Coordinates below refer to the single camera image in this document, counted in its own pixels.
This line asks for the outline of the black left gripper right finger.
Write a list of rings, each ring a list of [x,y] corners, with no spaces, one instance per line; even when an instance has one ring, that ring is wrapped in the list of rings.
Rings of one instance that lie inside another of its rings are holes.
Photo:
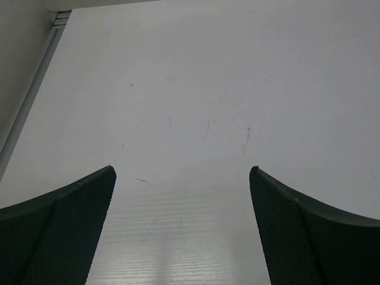
[[[379,284],[379,220],[320,202],[257,166],[249,186],[271,284]]]

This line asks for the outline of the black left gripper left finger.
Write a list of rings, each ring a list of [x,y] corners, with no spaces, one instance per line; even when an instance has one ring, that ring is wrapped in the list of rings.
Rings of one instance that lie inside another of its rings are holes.
[[[116,182],[106,166],[1,209],[1,284],[85,284]]]

